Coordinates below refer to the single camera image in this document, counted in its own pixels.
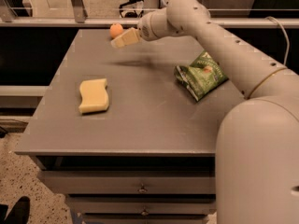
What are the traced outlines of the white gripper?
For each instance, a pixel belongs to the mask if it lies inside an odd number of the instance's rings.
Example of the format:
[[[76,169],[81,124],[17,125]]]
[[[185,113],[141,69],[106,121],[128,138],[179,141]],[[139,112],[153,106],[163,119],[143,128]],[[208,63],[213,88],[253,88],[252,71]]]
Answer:
[[[138,22],[137,29],[130,28],[125,30],[111,41],[111,46],[115,49],[133,45],[140,41],[140,36],[147,41],[157,40],[158,29],[161,27],[161,19],[157,12],[144,15]]]

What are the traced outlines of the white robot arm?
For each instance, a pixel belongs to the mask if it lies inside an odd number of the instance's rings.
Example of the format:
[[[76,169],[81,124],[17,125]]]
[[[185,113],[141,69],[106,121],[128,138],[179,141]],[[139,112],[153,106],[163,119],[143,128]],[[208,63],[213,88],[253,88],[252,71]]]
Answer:
[[[219,128],[217,224],[299,224],[299,76],[210,19],[197,0],[170,0],[113,39],[192,36],[244,95]]]

